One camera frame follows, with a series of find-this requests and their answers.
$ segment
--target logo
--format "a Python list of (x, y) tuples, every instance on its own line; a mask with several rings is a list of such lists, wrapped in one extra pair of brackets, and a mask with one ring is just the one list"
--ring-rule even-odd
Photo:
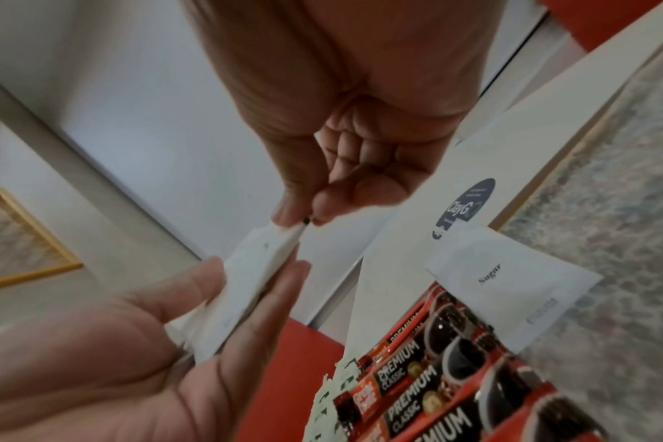
[(490, 198), (495, 185), (494, 178), (487, 178), (466, 190), (441, 215), (431, 236), (435, 240), (440, 240), (443, 233), (450, 229), (456, 219), (470, 221), (470, 218), (475, 216)]

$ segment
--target speckled stone surface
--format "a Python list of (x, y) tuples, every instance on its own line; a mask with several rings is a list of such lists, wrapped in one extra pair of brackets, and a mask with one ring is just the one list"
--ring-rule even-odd
[(663, 441), (663, 53), (502, 232), (604, 281), (522, 354), (614, 441)]

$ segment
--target white paper bag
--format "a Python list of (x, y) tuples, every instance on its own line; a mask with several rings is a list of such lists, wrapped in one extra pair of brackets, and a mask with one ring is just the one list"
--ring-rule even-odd
[(465, 222), (443, 235), (427, 270), (516, 353), (602, 278)]

